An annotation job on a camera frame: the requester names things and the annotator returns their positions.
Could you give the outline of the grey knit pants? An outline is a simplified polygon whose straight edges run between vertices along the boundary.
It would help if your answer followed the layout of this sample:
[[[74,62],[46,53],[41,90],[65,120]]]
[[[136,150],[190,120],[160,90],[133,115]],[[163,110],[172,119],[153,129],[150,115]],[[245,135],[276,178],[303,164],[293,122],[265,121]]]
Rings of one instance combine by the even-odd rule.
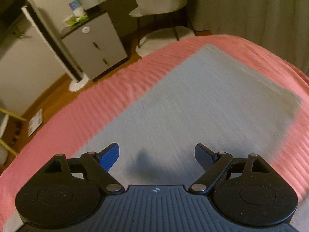
[[[11,231],[293,231],[297,195],[268,164],[299,111],[292,92],[208,44],[72,155],[56,151],[15,196]],[[81,155],[119,145],[108,173],[86,178]],[[195,147],[234,159],[206,194]]]

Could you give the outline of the pink ribbed blanket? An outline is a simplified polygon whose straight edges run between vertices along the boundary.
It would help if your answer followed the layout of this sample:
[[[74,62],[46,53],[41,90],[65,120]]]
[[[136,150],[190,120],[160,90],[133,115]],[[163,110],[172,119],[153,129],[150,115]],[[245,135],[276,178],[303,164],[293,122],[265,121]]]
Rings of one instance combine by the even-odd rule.
[[[60,151],[72,155],[181,62],[212,44],[302,99],[300,112],[275,168],[308,201],[308,77],[289,62],[246,39],[230,35],[188,38],[142,58],[82,92],[57,112],[1,174],[1,231],[14,230],[15,196]]]

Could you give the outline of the white paper on floor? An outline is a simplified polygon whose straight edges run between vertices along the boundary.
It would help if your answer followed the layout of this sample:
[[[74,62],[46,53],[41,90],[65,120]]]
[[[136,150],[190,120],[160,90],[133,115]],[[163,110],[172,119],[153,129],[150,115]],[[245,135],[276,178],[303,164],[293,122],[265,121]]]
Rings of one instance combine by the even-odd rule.
[[[28,123],[28,136],[30,137],[42,124],[43,122],[43,109],[39,111],[32,117]]]

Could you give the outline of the white tower fan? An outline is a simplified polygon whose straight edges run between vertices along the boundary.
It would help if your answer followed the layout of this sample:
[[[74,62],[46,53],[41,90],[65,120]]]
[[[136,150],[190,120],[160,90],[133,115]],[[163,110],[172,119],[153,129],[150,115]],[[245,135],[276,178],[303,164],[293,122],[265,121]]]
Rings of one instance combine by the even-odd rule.
[[[33,1],[28,1],[21,10],[39,36],[43,39],[44,43],[51,50],[56,60],[62,68],[64,68],[67,75],[71,78],[69,91],[77,92],[85,87],[90,79],[77,65],[77,62],[69,53],[60,37],[49,27],[35,3]]]

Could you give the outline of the grey drawer cabinet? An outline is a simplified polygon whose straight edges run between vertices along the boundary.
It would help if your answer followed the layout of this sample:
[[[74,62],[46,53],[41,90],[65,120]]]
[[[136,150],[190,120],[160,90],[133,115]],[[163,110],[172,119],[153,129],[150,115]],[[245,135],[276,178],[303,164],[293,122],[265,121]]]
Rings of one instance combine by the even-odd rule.
[[[62,42],[77,65],[93,80],[127,58],[127,53],[106,12],[65,32]]]

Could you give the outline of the round white rug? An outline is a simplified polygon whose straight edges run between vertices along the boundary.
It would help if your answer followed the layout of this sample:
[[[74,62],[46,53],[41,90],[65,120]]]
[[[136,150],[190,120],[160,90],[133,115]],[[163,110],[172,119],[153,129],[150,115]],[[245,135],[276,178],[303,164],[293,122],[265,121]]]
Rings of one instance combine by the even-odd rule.
[[[175,30],[180,40],[195,36],[192,30],[183,26],[176,26]],[[139,42],[140,47],[136,47],[136,53],[144,57],[175,42],[177,42],[177,39],[173,28],[159,29],[142,37]]]

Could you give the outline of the green tissue pack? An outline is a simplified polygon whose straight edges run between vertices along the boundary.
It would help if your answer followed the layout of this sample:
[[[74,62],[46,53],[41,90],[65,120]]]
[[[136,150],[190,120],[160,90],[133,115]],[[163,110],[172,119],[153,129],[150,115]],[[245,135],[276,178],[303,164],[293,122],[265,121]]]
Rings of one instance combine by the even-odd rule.
[[[65,23],[66,27],[71,27],[86,19],[88,19],[88,15],[86,14],[81,17],[69,16],[66,19],[64,19],[63,22]]]

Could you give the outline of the grey curtain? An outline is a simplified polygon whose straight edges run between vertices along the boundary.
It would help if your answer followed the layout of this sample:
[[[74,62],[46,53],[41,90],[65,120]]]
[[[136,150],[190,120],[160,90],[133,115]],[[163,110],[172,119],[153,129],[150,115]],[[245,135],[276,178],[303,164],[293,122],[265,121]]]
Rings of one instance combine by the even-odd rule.
[[[239,36],[308,74],[308,0],[188,0],[198,32]]]

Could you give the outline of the yellow bed frame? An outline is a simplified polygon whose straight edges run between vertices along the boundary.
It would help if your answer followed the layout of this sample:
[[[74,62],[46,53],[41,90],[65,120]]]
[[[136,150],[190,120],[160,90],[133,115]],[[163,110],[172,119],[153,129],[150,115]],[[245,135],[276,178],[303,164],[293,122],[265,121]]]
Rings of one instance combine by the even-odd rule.
[[[1,108],[1,116],[3,117],[1,118],[1,147],[18,156],[18,152],[12,146],[19,139],[21,127],[26,119],[3,108]]]

